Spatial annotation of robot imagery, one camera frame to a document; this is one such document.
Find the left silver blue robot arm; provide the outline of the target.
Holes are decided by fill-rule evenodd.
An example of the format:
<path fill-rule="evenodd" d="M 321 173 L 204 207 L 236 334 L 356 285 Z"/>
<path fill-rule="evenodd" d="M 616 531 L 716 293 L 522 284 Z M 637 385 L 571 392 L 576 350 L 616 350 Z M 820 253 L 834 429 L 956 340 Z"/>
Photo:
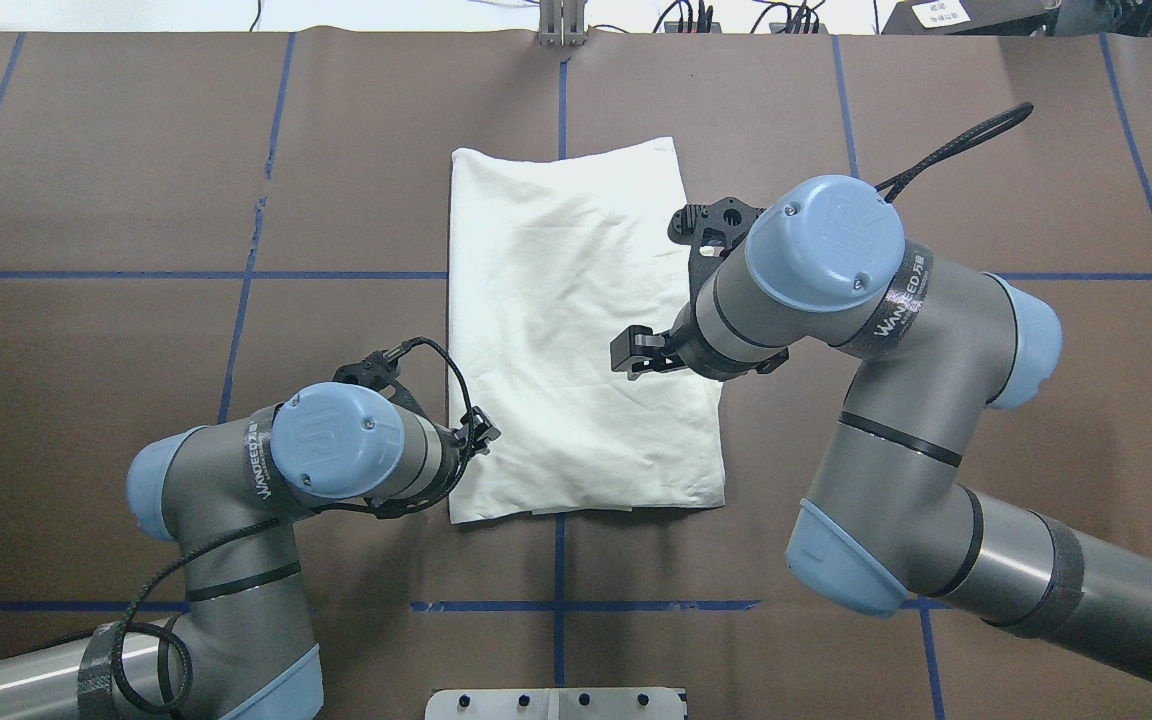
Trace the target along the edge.
<path fill-rule="evenodd" d="M 179 544 L 113 623 L 0 661 L 0 719 L 312 719 L 319 643 L 293 525 L 444 501 L 500 432 L 407 397 L 317 382 L 244 420 L 147 445 L 126 478 L 147 536 Z"/>

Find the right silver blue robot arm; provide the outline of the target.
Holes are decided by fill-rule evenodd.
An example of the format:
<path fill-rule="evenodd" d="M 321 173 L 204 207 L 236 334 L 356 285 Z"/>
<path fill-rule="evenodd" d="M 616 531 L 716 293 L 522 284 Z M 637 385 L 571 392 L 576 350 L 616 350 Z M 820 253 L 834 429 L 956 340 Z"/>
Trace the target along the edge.
<path fill-rule="evenodd" d="M 855 357 L 791 574 L 867 616 L 925 596 L 1152 683 L 1152 560 L 957 482 L 983 411 L 1036 396 L 1062 328 L 1043 300 L 905 236 L 905 184 L 820 176 L 768 209 L 680 209 L 667 232 L 690 247 L 689 300 L 668 331 L 614 338 L 611 367 L 732 381 L 801 340 Z"/>

